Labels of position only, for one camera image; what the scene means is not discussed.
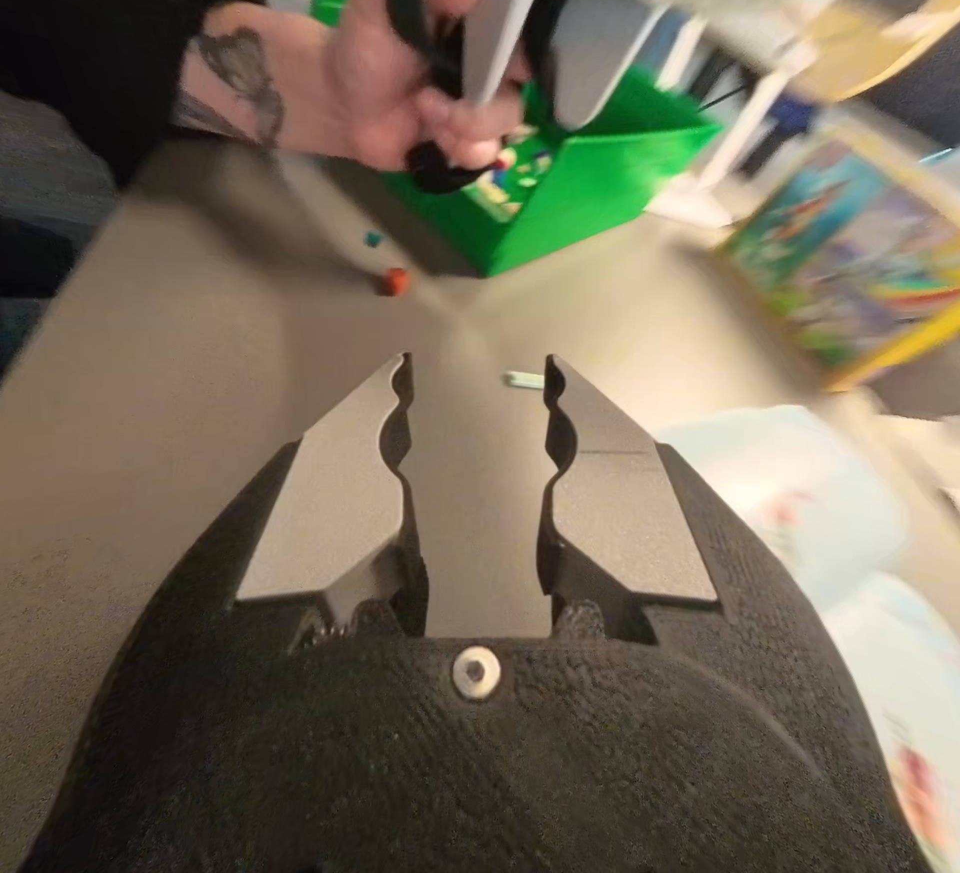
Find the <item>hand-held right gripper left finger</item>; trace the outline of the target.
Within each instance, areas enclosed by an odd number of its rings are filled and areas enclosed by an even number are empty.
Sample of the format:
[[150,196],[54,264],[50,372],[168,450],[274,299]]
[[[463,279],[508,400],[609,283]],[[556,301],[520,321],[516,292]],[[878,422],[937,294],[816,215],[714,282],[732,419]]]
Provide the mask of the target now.
[[387,361],[311,426],[272,501],[239,603],[314,603],[327,632],[387,603],[408,635],[426,632],[429,580],[402,472],[412,435],[413,363]]

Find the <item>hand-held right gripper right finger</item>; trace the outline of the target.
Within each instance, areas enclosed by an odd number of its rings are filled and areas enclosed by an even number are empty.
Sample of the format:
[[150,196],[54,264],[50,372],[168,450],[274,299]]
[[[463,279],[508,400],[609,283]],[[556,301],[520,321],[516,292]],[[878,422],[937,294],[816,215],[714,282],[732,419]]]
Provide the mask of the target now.
[[719,596],[655,438],[555,354],[544,365],[537,577],[557,600],[714,607]]

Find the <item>pile of lego pieces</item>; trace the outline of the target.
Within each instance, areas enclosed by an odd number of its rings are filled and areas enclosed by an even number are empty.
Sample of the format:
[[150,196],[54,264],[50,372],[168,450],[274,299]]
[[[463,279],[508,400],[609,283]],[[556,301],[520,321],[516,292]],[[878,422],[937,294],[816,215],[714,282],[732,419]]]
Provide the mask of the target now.
[[558,150],[557,142],[533,127],[508,135],[493,166],[462,191],[467,205],[495,223],[517,219],[546,182]]

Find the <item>instruction booklet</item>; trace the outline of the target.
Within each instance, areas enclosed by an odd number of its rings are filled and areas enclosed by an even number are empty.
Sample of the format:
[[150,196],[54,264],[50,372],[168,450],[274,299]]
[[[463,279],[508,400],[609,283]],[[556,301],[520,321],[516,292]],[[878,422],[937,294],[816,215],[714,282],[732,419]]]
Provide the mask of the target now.
[[871,463],[804,407],[725,411],[662,427],[786,567],[867,709],[930,867],[959,870],[958,635],[895,576],[906,509]]

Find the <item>colourful lego box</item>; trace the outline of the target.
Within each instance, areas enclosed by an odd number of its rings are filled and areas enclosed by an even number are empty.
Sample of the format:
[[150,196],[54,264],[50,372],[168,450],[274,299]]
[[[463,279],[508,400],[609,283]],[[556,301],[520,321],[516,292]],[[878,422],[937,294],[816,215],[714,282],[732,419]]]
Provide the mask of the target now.
[[823,392],[958,339],[958,194],[904,140],[866,123],[826,127],[712,250]]

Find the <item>person's left hand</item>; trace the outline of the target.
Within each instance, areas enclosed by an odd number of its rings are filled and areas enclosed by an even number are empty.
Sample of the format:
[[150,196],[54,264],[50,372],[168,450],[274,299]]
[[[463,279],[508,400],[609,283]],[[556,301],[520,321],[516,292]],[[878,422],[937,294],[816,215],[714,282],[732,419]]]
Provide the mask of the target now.
[[[425,0],[434,25],[462,19],[480,0]],[[454,168],[498,159],[523,120],[529,67],[515,51],[497,93],[474,105],[433,85],[424,58],[396,36],[386,0],[347,0],[328,52],[337,142],[334,155],[379,171],[399,171],[409,151],[433,142]]]

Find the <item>wooden board on white stand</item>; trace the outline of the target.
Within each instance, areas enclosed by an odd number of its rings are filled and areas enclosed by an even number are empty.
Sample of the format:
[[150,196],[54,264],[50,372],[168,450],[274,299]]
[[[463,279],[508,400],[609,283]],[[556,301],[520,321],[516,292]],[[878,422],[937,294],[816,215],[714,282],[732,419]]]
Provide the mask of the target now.
[[766,47],[762,54],[748,39],[761,31],[757,19],[745,16],[735,25],[691,17],[678,29],[658,87],[680,83],[702,42],[712,51],[690,86],[692,98],[706,100],[731,68],[756,75],[756,81],[747,81],[743,106],[708,159],[667,183],[646,211],[707,230],[731,224],[733,217],[714,190],[746,156],[783,94],[818,108],[854,98],[931,51],[958,20],[959,0],[831,0],[792,39],[775,39],[776,52]]

